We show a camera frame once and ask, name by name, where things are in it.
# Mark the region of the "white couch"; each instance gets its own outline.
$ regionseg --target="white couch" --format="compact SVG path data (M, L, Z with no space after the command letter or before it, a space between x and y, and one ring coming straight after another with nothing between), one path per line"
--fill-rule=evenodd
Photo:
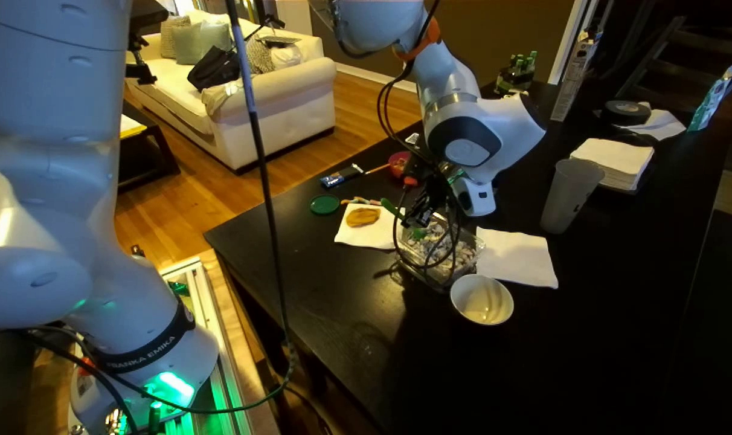
M243 20L239 26L243 37L255 30ZM287 61L287 49L277 49L281 53L271 53L276 69L252 75L265 155L330 131L336 65L323 55L319 37L286 30L260 30L255 37L294 38L294 59ZM148 33L144 42L149 46L141 53L156 83L141 84L127 78L125 91L229 169L255 161L241 79L197 91L188 83L194 65L161 55L161 33Z

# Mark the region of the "white bowl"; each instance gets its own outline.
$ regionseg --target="white bowl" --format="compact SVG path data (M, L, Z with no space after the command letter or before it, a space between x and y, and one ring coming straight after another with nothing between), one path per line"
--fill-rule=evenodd
M505 323L514 311L509 289L501 280L478 274L458 275L449 298L464 320L484 327Z

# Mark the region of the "food item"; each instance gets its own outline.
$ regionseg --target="food item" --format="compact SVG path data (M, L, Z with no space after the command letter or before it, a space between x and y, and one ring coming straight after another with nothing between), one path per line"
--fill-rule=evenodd
M368 227L379 220L381 210L379 207L356 207L346 216L347 227Z

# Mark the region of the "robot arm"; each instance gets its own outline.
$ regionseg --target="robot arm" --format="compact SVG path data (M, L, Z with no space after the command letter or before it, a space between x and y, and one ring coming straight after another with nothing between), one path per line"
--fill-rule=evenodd
M521 98L484 98L423 0L330 0L330 17L346 53L400 53L418 86L426 152L446 167L446 184L469 217L496 212L492 178L544 137Z

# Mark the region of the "wall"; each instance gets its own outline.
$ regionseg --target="wall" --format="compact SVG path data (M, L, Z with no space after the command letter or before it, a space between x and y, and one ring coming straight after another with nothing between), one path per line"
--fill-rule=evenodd
M545 79L559 51L573 0L444 0L438 10L443 38L478 83L492 83L514 51L538 51L536 79ZM391 51L347 59L333 33L311 15L311 30L338 62L398 75Z

